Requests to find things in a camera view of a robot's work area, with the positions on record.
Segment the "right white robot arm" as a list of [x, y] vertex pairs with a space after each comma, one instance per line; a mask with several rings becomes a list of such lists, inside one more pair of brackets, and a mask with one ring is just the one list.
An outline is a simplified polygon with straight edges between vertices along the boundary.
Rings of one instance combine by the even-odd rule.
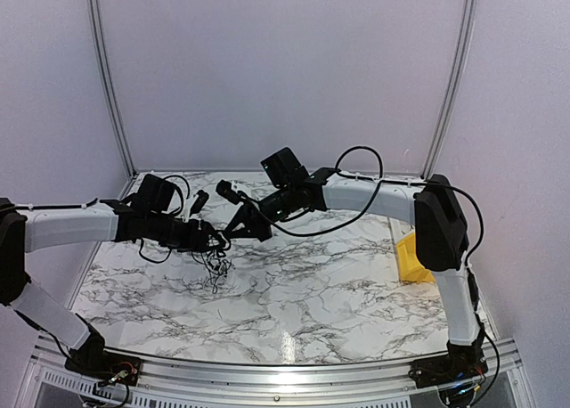
[[383, 176], [359, 176], [338, 166], [309, 173], [285, 147], [261, 163], [276, 191], [255, 200], [235, 184], [221, 181], [217, 193], [239, 209], [224, 229], [228, 239], [266, 241], [273, 229], [299, 210], [353, 210], [393, 218], [415, 229], [419, 262], [432, 273], [448, 325], [447, 351], [434, 372], [460, 379], [482, 360], [485, 327], [477, 313], [479, 291], [468, 268], [474, 251], [468, 222], [457, 198], [463, 191], [444, 175], [425, 181], [396, 181]]

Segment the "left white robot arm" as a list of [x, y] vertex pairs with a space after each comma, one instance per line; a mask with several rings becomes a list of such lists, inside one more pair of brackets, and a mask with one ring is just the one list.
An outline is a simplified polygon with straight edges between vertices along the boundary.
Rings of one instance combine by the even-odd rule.
[[26, 259], [44, 250], [105, 242], [154, 241], [167, 252], [223, 253], [224, 236], [210, 223], [192, 218], [205, 193], [186, 207], [179, 186], [146, 175], [123, 199], [37, 205], [1, 201], [1, 304], [31, 328], [66, 346], [67, 366], [106, 376], [117, 361], [101, 333], [54, 299], [27, 272]]

